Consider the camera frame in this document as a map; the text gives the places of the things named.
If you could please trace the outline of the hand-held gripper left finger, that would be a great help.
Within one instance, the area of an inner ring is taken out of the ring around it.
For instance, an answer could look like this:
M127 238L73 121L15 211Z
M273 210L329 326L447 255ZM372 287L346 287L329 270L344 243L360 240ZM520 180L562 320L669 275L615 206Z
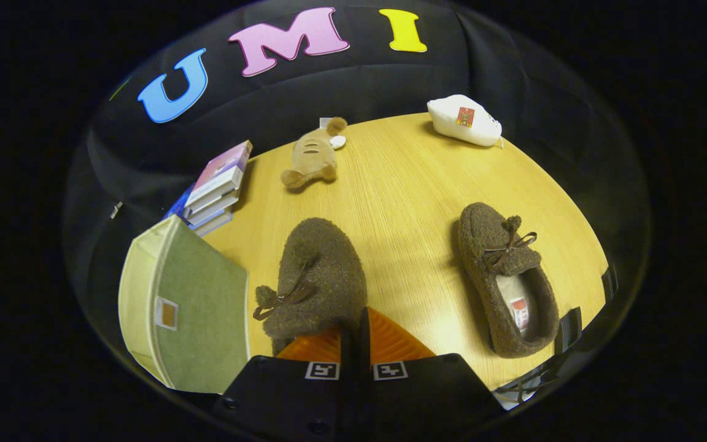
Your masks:
M214 417L250 441L339 441L352 379L353 335L335 325L253 356L214 403Z

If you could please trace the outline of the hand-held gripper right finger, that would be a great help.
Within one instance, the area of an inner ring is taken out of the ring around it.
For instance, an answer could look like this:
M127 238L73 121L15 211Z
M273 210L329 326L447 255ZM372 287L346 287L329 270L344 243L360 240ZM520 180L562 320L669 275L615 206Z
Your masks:
M437 354L374 308L362 314L362 441L466 441L506 416L462 355Z

